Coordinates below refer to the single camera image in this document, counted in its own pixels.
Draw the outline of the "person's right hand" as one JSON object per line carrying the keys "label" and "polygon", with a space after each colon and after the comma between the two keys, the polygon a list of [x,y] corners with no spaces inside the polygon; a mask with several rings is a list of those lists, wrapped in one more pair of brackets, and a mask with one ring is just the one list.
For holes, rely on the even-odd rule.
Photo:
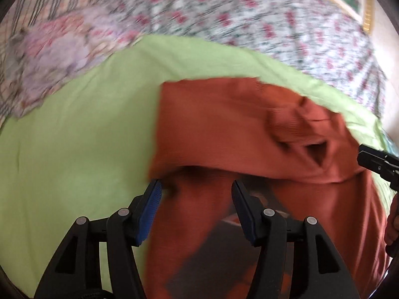
{"label": "person's right hand", "polygon": [[391,257],[395,256],[398,251],[398,230],[398,194],[396,194],[390,206],[384,235],[386,252]]}

